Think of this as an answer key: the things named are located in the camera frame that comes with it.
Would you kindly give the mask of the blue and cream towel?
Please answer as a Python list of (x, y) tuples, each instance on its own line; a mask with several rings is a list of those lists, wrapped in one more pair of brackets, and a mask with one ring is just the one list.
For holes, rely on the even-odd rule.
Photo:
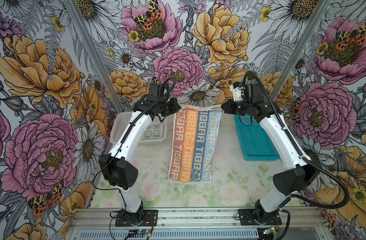
[(147, 127), (141, 140), (159, 140), (163, 138), (163, 124), (155, 124)]

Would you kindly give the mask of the white plastic basket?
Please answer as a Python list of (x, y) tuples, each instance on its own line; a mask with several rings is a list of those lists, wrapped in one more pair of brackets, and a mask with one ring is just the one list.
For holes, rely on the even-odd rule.
[[(117, 115), (110, 133), (110, 143), (116, 144), (124, 133), (130, 122), (132, 113), (125, 112)], [(168, 122), (161, 122), (158, 118), (154, 120), (144, 132), (139, 146), (161, 145), (166, 139), (168, 133)]]

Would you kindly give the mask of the teal plastic basket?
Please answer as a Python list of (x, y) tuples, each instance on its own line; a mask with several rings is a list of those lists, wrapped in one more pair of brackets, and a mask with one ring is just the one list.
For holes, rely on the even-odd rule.
[(236, 131), (246, 161), (276, 161), (279, 154), (264, 129), (249, 116), (234, 115)]

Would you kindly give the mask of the pink and cream towel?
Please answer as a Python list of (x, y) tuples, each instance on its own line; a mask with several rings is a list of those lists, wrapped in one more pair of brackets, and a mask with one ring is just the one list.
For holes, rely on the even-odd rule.
[(220, 117), (220, 108), (199, 111), (183, 107), (175, 114), (170, 180), (186, 184), (211, 181)]

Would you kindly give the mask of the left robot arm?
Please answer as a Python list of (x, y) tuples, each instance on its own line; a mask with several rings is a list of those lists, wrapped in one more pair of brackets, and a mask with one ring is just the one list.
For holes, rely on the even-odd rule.
[(163, 120), (180, 110), (177, 98), (171, 97), (176, 84), (174, 78), (169, 78), (163, 84), (152, 83), (149, 93), (134, 105), (130, 122), (118, 142), (108, 154), (101, 154), (99, 157), (100, 172), (112, 186), (112, 190), (120, 193), (124, 202), (118, 219), (131, 226), (139, 226), (146, 219), (144, 204), (135, 186), (139, 171), (132, 165), (132, 158), (154, 118)]

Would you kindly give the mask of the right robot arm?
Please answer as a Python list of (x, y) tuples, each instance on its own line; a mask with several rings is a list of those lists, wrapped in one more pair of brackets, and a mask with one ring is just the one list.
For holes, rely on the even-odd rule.
[(251, 116), (263, 128), (279, 154), (284, 171), (273, 176), (274, 188), (255, 204), (252, 218), (266, 224), (277, 216), (291, 198), (311, 184), (319, 174), (308, 164), (310, 157), (300, 148), (284, 122), (276, 103), (259, 84), (235, 83), (230, 86), (233, 98), (221, 108), (226, 114)]

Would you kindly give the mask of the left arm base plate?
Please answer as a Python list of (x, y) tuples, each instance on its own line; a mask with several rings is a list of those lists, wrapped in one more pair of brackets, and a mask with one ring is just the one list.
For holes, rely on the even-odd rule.
[(116, 227), (155, 227), (158, 222), (158, 210), (139, 210), (137, 213), (120, 211), (116, 217)]

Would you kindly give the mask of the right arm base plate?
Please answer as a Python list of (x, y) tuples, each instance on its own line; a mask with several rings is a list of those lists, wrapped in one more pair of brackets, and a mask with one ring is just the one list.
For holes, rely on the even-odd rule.
[(239, 209), (236, 215), (242, 226), (280, 226), (282, 220), (279, 212), (266, 213), (260, 209)]

